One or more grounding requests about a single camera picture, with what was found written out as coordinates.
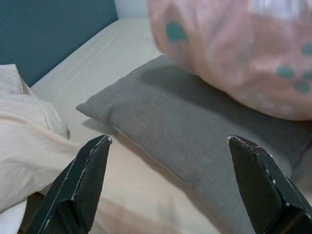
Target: wall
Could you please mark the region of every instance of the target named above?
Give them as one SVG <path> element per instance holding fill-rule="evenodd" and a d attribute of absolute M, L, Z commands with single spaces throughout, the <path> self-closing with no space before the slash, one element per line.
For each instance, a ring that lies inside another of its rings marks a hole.
<path fill-rule="evenodd" d="M 148 15 L 147 0 L 115 0 L 119 18 L 143 17 Z"/>

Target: white bed sheet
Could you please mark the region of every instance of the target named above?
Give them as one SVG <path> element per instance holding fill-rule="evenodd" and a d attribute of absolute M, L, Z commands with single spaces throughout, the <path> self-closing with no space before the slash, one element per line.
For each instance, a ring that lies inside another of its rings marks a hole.
<path fill-rule="evenodd" d="M 32 89 L 55 106 L 72 138 L 84 144 L 102 133 L 114 132 L 75 107 L 159 55 L 147 19 L 121 19 L 95 35 Z M 185 195 L 177 179 L 127 140 L 114 140 L 107 165 L 96 226 L 108 234 L 219 233 Z"/>

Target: teal polka dot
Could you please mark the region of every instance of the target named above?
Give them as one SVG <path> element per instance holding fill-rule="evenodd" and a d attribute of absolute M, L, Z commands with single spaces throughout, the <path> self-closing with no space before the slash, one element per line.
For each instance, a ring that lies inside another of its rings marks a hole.
<path fill-rule="evenodd" d="M 301 52 L 306 56 L 312 56 L 312 43 L 307 43 L 302 46 Z"/>
<path fill-rule="evenodd" d="M 304 81 L 297 82 L 294 87 L 300 94 L 308 94 L 310 92 L 310 84 Z"/>
<path fill-rule="evenodd" d="M 295 72 L 293 70 L 293 68 L 289 67 L 289 66 L 280 66 L 277 68 L 276 70 L 276 74 L 279 77 L 285 78 L 285 79 L 292 79 L 295 77 Z"/>
<path fill-rule="evenodd" d="M 308 80 L 308 81 L 312 80 L 312 71 L 306 72 L 303 75 L 303 79 Z"/>
<path fill-rule="evenodd" d="M 183 26 L 176 21 L 172 21 L 167 24 L 166 34 L 171 42 L 178 42 L 181 40 L 184 40 L 186 42 L 189 41 L 189 38 Z"/>

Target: teal headboard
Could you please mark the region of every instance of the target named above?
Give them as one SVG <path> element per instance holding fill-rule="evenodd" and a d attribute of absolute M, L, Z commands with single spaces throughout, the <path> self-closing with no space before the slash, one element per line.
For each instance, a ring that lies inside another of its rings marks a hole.
<path fill-rule="evenodd" d="M 114 0 L 0 0 L 0 64 L 32 86 L 116 20 Z"/>

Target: gray pillow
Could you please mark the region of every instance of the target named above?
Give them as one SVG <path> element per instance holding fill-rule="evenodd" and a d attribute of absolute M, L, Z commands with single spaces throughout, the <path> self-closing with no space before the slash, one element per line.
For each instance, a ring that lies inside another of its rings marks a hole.
<path fill-rule="evenodd" d="M 248 109 L 160 56 L 77 107 L 110 122 L 199 194 L 226 233 L 254 233 L 227 144 L 239 135 L 272 154 L 290 175 L 312 138 L 299 123 Z"/>

